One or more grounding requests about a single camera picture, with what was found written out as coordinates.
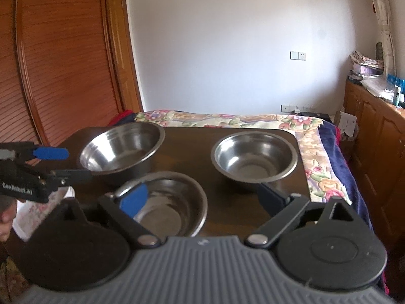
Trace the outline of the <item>person's left hand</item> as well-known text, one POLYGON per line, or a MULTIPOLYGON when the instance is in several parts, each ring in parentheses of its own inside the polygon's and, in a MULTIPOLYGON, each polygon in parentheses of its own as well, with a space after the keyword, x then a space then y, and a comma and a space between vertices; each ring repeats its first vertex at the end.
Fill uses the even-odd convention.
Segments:
POLYGON ((9 206, 3 212, 1 212, 0 242, 6 242, 10 237, 12 223, 16 217, 18 202, 25 203, 25 200, 13 198, 9 206))

